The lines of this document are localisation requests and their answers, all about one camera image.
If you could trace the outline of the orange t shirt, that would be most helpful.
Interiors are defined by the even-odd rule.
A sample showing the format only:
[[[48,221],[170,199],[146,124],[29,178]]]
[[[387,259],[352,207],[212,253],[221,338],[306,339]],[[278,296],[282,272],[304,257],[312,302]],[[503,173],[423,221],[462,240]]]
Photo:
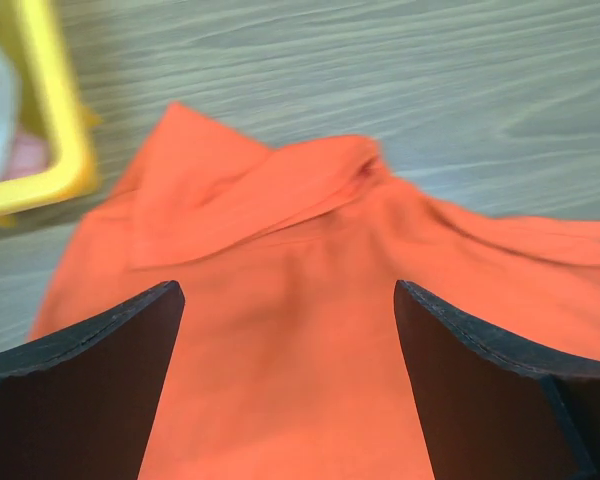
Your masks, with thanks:
[[[31,334],[171,280],[186,304],[144,479],[431,478],[400,280],[600,360],[600,222],[491,219],[370,138],[274,149],[179,103],[80,222]]]

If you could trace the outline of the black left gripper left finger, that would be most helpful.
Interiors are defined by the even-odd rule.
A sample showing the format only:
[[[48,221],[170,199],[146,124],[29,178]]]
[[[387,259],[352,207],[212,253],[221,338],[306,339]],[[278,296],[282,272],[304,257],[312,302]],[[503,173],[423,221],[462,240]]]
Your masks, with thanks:
[[[185,299],[158,284],[0,352],[0,479],[135,479]]]

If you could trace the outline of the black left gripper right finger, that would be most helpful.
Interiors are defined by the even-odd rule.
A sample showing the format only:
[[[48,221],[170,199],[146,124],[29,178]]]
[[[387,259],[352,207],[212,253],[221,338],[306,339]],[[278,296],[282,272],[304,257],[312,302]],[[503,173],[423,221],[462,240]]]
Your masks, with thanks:
[[[411,283],[394,313],[438,479],[600,479],[600,361],[469,315]]]

